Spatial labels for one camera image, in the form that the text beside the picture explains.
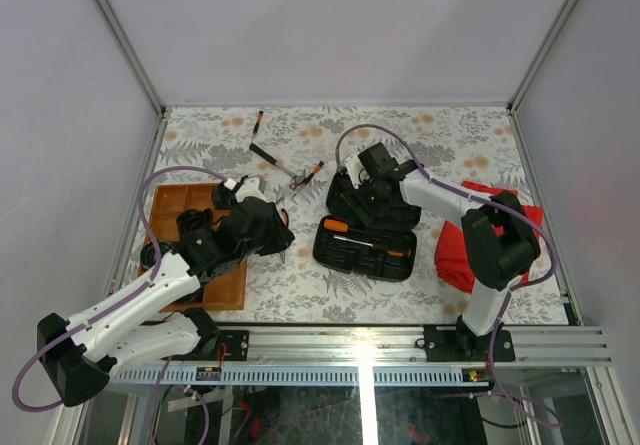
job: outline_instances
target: wooden tray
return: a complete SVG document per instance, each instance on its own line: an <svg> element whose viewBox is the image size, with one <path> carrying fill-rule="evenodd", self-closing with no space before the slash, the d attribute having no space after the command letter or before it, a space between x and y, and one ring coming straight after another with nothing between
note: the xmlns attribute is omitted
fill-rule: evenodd
<svg viewBox="0 0 640 445"><path fill-rule="evenodd" d="M158 240L177 242L180 239L176 218L181 212L190 208L213 210L214 221L228 210L216 210L211 200L211 192L216 183L198 183L190 185L160 185L156 190L151 209L149 224ZM140 266L138 275L146 272ZM247 280L247 261L243 260L228 275L212 280L204 288L202 303L172 303L163 308L162 312L178 312L191 307L202 307L205 310L242 310L244 308L244 288Z"/></svg>

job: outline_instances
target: black mounting bracket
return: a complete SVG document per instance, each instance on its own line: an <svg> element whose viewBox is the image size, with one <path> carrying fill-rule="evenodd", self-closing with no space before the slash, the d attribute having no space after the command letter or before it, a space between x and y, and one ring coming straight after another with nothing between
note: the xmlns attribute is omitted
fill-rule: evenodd
<svg viewBox="0 0 640 445"><path fill-rule="evenodd" d="M248 330L220 330L215 348L207 355L188 353L186 355L174 355L173 359L185 362L217 361L218 352L222 350L223 344L226 346L225 362L247 361L249 354Z"/></svg>
<svg viewBox="0 0 640 445"><path fill-rule="evenodd" d="M454 326L424 325L424 350L427 361L443 362L487 362L489 352L489 334L477 337L472 349L460 345L459 330ZM515 362L516 354L511 341L511 333L504 329L498 331L493 350L495 362Z"/></svg>

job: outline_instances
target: orange-handled screwdriver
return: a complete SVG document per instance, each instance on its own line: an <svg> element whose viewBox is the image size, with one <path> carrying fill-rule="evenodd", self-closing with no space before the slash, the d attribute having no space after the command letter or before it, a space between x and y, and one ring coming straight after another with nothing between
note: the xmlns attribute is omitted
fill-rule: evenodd
<svg viewBox="0 0 640 445"><path fill-rule="evenodd" d="M334 220L333 218L328 218L324 221L324 228L327 230L331 230L332 232L340 232L345 233L349 231L349 225L340 220Z"/></svg>
<svg viewBox="0 0 640 445"><path fill-rule="evenodd" d="M361 242L360 240L354 240L352 238L348 238L348 237L344 237L342 235L334 235L333 238L335 238L336 240L342 240L343 242L351 242L351 243L357 243L358 245L364 245L365 247L371 247L372 250L377 250L378 248L380 248L380 245L377 245L375 242L374 243L369 243L369 242ZM404 252L399 252L397 250L387 250L387 255L391 255L392 257L410 257L411 256L411 250L409 250L408 253L404 253Z"/></svg>
<svg viewBox="0 0 640 445"><path fill-rule="evenodd" d="M313 176L318 173L320 171L320 169L324 167L324 162L322 160L320 160L320 162L318 162L318 165L316 165L316 168L314 168L311 173L309 175L307 175L305 177L305 179L302 181L301 185L306 185L307 183L309 183L311 181L311 179L313 178Z"/></svg>
<svg viewBox="0 0 640 445"><path fill-rule="evenodd" d="M262 115L264 115L264 111L260 110L258 112L258 119L256 120L256 124L253 126L253 133L251 134L252 142L253 142L253 139L256 138L256 135L258 134L258 129L260 128L260 122L262 121Z"/></svg>

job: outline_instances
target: black handle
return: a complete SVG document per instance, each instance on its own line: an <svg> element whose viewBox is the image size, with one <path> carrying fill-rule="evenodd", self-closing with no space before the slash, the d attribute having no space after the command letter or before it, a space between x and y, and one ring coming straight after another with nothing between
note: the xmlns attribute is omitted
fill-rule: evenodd
<svg viewBox="0 0 640 445"><path fill-rule="evenodd" d="M256 120L256 124L253 126L253 135L257 135L258 134L258 129L260 128L260 122L262 121L262 115L264 114L264 112L262 110L260 110L258 112L258 119Z"/></svg>
<svg viewBox="0 0 640 445"><path fill-rule="evenodd" d="M267 162L269 162L271 165L275 165L278 161L273 158L271 155L269 155L267 152L265 152L264 150L262 150L259 146L257 146L255 143L252 143L251 145L249 145L249 150L251 150L253 153L256 153L258 155L260 155L262 158L264 158Z"/></svg>
<svg viewBox="0 0 640 445"><path fill-rule="evenodd" d="M302 181L301 185L307 185L311 181L313 176L316 173L318 173L323 166L324 166L324 162L320 161L320 163L318 163L318 165L316 165L316 168L313 169L313 172L311 172L309 175L307 175L306 178Z"/></svg>

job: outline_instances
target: toolbox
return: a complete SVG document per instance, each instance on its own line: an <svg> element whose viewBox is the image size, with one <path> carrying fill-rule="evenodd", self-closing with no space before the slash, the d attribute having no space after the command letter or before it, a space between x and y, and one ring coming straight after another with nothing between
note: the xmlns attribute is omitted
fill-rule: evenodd
<svg viewBox="0 0 640 445"><path fill-rule="evenodd" d="M313 257L327 268L400 282L413 271L416 235L422 209L401 197L368 225L358 218L349 195L354 191L346 173L337 172L327 194L327 209L318 226Z"/></svg>

